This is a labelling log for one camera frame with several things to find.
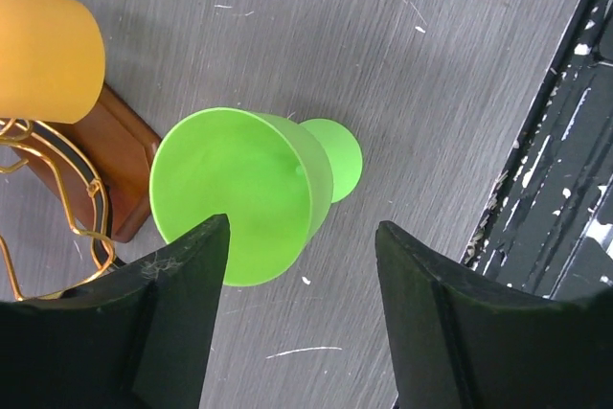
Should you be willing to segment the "orange wine glass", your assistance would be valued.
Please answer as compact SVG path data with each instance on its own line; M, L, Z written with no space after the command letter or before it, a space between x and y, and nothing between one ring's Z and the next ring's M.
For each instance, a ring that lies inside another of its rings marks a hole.
M1 116L74 124L102 92L105 49L77 0L1 0Z

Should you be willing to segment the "green wine glass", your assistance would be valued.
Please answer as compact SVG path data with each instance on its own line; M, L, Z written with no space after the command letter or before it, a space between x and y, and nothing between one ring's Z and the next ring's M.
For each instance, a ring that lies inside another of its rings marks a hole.
M227 216L224 282L255 286L298 260L362 171L357 138L334 120L296 123L213 107L186 117L162 140L150 170L150 209L167 243L210 216Z

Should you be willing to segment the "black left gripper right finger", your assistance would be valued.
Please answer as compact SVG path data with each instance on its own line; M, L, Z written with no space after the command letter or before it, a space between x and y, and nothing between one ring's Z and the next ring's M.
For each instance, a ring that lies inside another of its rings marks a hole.
M391 221L377 275L402 408L608 408L612 292L556 301L507 287Z

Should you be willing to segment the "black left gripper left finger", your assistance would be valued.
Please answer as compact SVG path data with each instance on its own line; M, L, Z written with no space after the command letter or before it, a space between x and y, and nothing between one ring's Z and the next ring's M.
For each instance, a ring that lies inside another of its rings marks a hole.
M5 408L195 408L230 224L181 238L55 300L1 306Z

